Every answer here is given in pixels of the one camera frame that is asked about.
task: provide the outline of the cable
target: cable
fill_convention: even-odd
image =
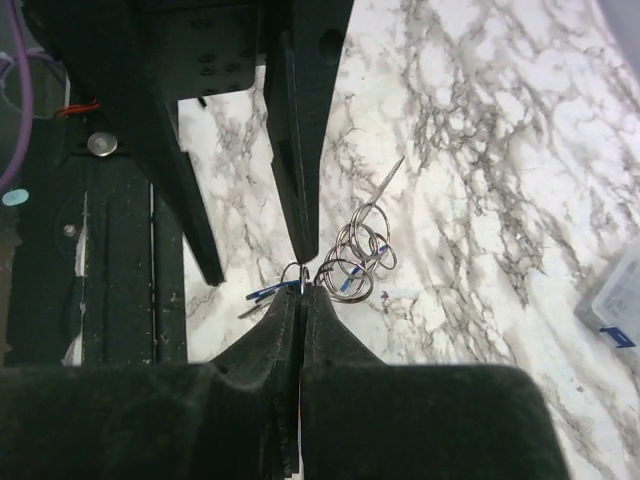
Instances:
[[[29,140],[31,139],[31,128],[33,126],[33,90],[31,86],[31,70],[29,68],[29,59],[27,57],[27,49],[18,20],[18,12],[16,10],[15,0],[6,0],[7,10],[9,14],[9,23],[13,33],[13,42],[15,44],[16,57],[18,58],[18,70],[20,72],[20,88],[22,93],[22,117],[20,120],[20,133],[18,141],[13,152],[13,156],[9,161],[7,169],[0,177],[0,195],[4,194],[10,187],[11,182],[20,171],[22,162],[29,148]]]
[[[54,117],[68,117],[69,115],[75,115],[78,113],[92,112],[100,108],[100,104],[97,99],[93,99],[91,103],[87,103],[84,105],[69,105],[66,107],[60,107],[53,112]]]
[[[58,71],[64,69],[62,62],[54,60],[53,57],[47,55],[41,48],[30,48],[27,50],[27,57],[44,62],[58,83],[64,87],[66,83],[65,78],[61,75],[61,72]],[[4,79],[9,69],[16,63],[18,63],[17,57],[11,57],[4,52],[0,52],[0,82]]]

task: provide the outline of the metal screw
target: metal screw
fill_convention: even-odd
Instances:
[[[76,226],[75,225],[71,225],[70,223],[65,225],[64,228],[62,229],[62,231],[64,232],[64,235],[66,237],[73,237],[76,234]]]
[[[118,148],[118,139],[106,132],[96,132],[89,137],[87,148],[96,157],[108,157]]]

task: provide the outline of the light blue dot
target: light blue dot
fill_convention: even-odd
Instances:
[[[29,192],[24,188],[18,188],[17,190],[11,190],[2,196],[2,204],[7,207],[15,207],[22,205],[29,200]]]

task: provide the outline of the marble surface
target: marble surface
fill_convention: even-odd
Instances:
[[[194,362],[255,324],[244,295],[294,259],[263,73],[181,104],[227,278],[206,286],[185,249]],[[580,480],[640,478],[635,370],[574,315],[638,236],[639,101],[592,1],[356,0],[323,154],[322,252],[406,155],[381,200],[399,266],[344,323],[390,363],[529,372]]]

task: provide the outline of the red wire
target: red wire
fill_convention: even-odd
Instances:
[[[54,117],[67,117],[69,115],[75,115],[78,113],[91,112],[100,108],[100,104],[97,99],[93,99],[91,103],[85,105],[69,105],[68,107],[60,107],[53,112]]]

